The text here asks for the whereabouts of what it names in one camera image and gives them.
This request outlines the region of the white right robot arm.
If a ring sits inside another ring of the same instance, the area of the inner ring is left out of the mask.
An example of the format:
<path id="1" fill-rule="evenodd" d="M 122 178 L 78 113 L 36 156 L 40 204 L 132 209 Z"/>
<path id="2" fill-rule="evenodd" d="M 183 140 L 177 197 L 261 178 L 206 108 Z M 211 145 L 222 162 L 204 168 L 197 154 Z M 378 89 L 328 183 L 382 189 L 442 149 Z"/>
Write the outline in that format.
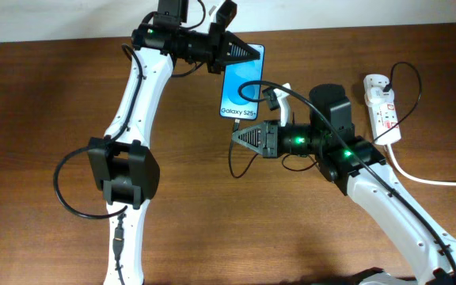
<path id="1" fill-rule="evenodd" d="M 264 82 L 263 100 L 286 112 L 292 96 L 310 108 L 309 123 L 287 118 L 234 129 L 233 142 L 263 158 L 313 156 L 323 177 L 358 204 L 406 259 L 418 284 L 456 284 L 456 238 L 407 192 L 374 145 L 355 135 L 344 87 L 322 84 L 308 97 Z"/>

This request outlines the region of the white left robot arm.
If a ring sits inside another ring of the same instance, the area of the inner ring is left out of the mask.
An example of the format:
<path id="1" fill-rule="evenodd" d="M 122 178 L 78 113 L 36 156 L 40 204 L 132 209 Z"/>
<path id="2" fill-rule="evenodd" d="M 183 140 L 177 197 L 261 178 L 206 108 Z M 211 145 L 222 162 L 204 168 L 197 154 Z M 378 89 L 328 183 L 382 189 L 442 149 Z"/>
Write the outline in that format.
<path id="1" fill-rule="evenodd" d="M 124 48 L 131 71 L 122 101 L 100 139 L 89 141 L 88 157 L 96 186 L 106 202 L 109 222 L 106 284 L 143 284 L 143 229 L 147 208 L 160 180 L 150 151 L 150 134 L 165 85 L 178 59 L 203 63 L 219 74 L 228 65 L 259 59 L 260 53 L 227 31 L 237 5 L 222 1 L 206 33 L 185 28 L 188 3 L 160 1 Z"/>

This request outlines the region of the blue Galaxy smartphone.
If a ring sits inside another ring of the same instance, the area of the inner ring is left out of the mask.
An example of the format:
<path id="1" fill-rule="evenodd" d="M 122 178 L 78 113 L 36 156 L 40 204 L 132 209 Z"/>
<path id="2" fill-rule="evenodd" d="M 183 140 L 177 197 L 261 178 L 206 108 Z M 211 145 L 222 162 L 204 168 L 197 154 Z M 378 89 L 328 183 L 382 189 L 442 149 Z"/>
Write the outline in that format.
<path id="1" fill-rule="evenodd" d="M 245 100 L 238 93 L 238 88 L 243 83 L 262 79 L 265 47 L 261 44 L 250 44 L 250 46 L 260 53 L 258 60 L 226 67 L 219 109 L 219 115 L 223 118 L 239 120 L 257 118 L 258 104 Z"/>

